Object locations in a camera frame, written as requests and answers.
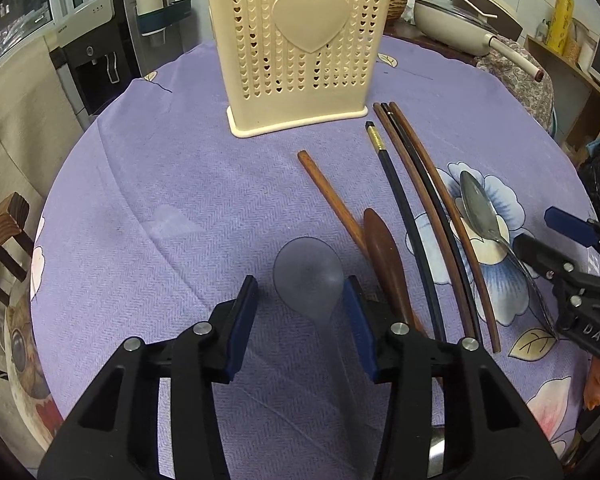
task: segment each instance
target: metal bolt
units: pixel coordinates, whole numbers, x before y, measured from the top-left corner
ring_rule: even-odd
[[[480,347],[480,343],[478,343],[473,337],[465,337],[462,339],[462,347],[469,352],[473,352]]]
[[[212,330],[213,327],[208,321],[200,321],[193,326],[193,332],[198,335],[207,335]]]
[[[406,323],[394,323],[391,325],[391,332],[395,335],[406,335],[409,333],[409,325]]]
[[[141,341],[137,337],[130,337],[126,339],[124,343],[122,343],[123,348],[127,352],[133,352],[134,350],[138,350],[140,348]]]

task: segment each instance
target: purple tablecloth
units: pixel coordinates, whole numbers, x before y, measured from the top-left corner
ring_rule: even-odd
[[[462,169],[484,183],[509,238],[527,230],[600,272],[596,253],[545,227],[550,205],[587,218],[592,208],[558,146],[490,74],[391,38],[368,96],[395,100],[456,197]],[[40,360],[66,415],[120,342],[172,338],[234,298],[246,274],[260,303],[242,371],[215,387],[234,480],[353,479],[347,446],[312,324],[283,306],[272,285],[278,250],[310,235],[334,247],[368,292],[372,270],[296,153],[308,150],[357,218],[373,207],[402,253],[411,299],[429,316],[405,229],[364,130],[367,118],[304,126],[252,139],[231,135],[216,48],[202,44],[132,82],[84,134],[44,209],[33,265],[32,318]],[[416,192],[389,151],[426,245],[449,341],[462,337],[448,275]],[[541,330],[522,276],[472,235],[499,320],[509,376],[558,453],[573,436],[587,355]],[[551,307],[550,284],[538,285]],[[333,316],[369,440],[377,450],[388,390],[364,376],[341,307]],[[482,330],[488,345],[486,326]],[[169,394],[160,394],[160,465],[173,475]],[[434,421],[442,421],[436,402]]]

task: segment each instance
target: black chopstick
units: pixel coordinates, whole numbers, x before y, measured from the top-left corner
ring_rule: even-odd
[[[438,294],[436,293],[436,285],[433,281],[427,254],[424,250],[422,238],[420,237],[420,232],[418,231],[407,196],[404,193],[400,178],[395,171],[395,166],[391,161],[389,152],[386,150],[375,124],[371,121],[367,121],[365,128],[369,135],[369,139],[371,139],[371,143],[378,154],[378,159],[382,164],[384,174],[389,181],[391,191],[394,194],[395,203],[398,205],[402,222],[407,229],[407,235],[409,236],[411,246],[413,247],[413,255],[416,259],[418,272],[420,273],[420,279],[422,280],[422,286],[424,287],[424,294],[427,298],[427,306],[429,307],[429,315],[431,316],[434,336],[438,341],[446,342],[445,324],[442,319],[442,311],[440,310],[440,302],[438,301]]]
[[[420,179],[424,184],[424,187],[427,189],[427,193],[431,197],[431,201],[433,202],[433,206],[440,217],[440,221],[442,223],[442,228],[445,231],[446,239],[449,242],[449,246],[451,248],[451,252],[453,253],[454,260],[456,261],[456,265],[458,266],[458,271],[460,272],[460,279],[462,280],[462,288],[464,289],[464,293],[466,294],[466,300],[469,305],[469,313],[471,314],[471,322],[474,326],[475,338],[482,344],[482,330],[480,329],[480,320],[478,318],[478,309],[475,306],[475,298],[474,292],[471,289],[471,283],[469,282],[469,277],[466,273],[466,267],[464,266],[464,261],[462,260],[462,255],[460,254],[460,249],[458,248],[458,244],[456,243],[456,236],[451,229],[451,225],[449,223],[449,219],[446,216],[445,209],[442,207],[442,202],[440,202],[440,197],[438,196],[438,192],[433,187],[433,183],[431,182],[431,177],[429,173],[427,173],[424,164],[420,160],[418,156],[418,152],[414,148],[411,143],[407,133],[404,131],[400,122],[396,119],[394,113],[389,109],[389,105],[387,103],[382,103],[382,110],[386,113],[387,118],[391,121],[391,124],[394,126],[395,131],[398,133],[404,148],[407,150],[409,157],[413,161],[413,165],[416,167],[418,174],[420,175]]]

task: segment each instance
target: cream utensil basket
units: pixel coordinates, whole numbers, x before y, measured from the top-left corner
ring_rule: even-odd
[[[209,0],[236,137],[362,117],[390,0]]]

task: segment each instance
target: frying pan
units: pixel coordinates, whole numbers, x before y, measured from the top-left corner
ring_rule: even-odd
[[[427,0],[416,0],[413,6],[416,27],[432,40],[471,54],[486,56],[491,49],[518,65],[535,81],[542,81],[544,70],[509,48],[498,38],[497,31],[463,9],[452,5],[440,5]]]

